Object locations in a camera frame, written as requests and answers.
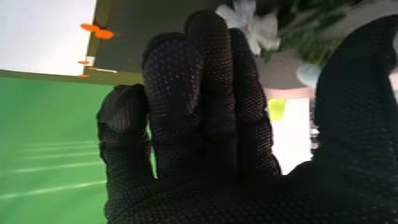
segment gloved hand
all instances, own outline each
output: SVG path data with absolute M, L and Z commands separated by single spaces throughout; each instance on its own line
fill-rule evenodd
M 145 88 L 117 87 L 97 114 L 108 223 L 398 223 L 396 28 L 398 16 L 382 18 L 337 49 L 318 81 L 320 148 L 286 176 L 241 32 L 201 12 L 185 34 L 154 38 Z

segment orange object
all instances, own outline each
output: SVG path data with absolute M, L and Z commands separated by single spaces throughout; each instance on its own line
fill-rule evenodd
M 99 39 L 105 39 L 105 40 L 108 40 L 108 39 L 112 39 L 113 38 L 113 32 L 110 31 L 110 30 L 97 30 L 96 31 L 96 37 L 99 38 Z
M 87 30 L 89 32 L 96 32 L 101 28 L 97 25 L 87 24 L 83 23 L 81 25 L 83 30 Z
M 78 64 L 87 65 L 90 62 L 89 61 L 80 61 Z

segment green surface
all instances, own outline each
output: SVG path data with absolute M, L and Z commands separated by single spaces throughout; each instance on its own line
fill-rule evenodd
M 96 112 L 110 87 L 0 78 L 0 223 L 105 223 Z

